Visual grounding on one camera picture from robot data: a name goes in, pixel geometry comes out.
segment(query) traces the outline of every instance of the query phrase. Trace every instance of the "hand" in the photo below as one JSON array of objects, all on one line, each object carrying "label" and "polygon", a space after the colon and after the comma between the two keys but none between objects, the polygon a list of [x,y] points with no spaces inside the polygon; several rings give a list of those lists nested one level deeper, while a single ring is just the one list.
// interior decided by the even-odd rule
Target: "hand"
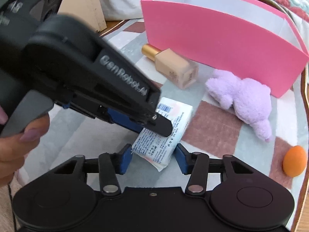
[{"label": "hand", "polygon": [[[0,107],[0,124],[7,122],[8,117]],[[0,187],[8,184],[14,172],[20,169],[25,162],[25,156],[40,142],[40,137],[49,129],[49,115],[32,121],[23,133],[0,138]]]}]

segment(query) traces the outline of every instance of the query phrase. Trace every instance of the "pink box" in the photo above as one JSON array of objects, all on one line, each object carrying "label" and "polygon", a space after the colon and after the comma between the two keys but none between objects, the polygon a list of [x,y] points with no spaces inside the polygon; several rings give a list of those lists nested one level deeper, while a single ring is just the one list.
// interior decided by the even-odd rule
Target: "pink box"
[{"label": "pink box", "polygon": [[290,18],[257,0],[141,0],[148,42],[253,78],[279,98],[309,60]]}]

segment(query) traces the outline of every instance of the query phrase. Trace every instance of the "stuffed animal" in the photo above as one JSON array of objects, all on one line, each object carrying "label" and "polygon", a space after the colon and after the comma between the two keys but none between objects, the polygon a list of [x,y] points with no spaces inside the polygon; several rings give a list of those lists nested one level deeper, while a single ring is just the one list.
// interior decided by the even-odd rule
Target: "stuffed animal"
[{"label": "stuffed animal", "polygon": [[270,88],[251,78],[240,79],[233,73],[215,69],[205,83],[209,94],[224,110],[234,106],[236,116],[249,124],[257,137],[269,142],[272,130]]}]

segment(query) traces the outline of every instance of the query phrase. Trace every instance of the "fingernail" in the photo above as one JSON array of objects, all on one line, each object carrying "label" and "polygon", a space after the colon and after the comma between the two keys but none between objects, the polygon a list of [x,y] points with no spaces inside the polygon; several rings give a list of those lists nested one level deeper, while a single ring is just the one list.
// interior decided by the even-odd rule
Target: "fingernail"
[{"label": "fingernail", "polygon": [[8,120],[7,114],[4,110],[0,107],[0,125],[4,125]]},{"label": "fingernail", "polygon": [[20,137],[21,142],[31,142],[41,137],[40,129],[33,128],[26,131],[23,136]]}]

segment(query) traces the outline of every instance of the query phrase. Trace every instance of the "beauty blender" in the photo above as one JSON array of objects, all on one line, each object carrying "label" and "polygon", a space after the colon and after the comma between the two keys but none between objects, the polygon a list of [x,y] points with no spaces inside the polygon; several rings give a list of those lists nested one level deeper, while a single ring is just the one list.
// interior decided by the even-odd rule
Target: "beauty blender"
[{"label": "beauty blender", "polygon": [[301,146],[292,147],[284,156],[283,171],[287,176],[299,176],[306,168],[307,153]]}]

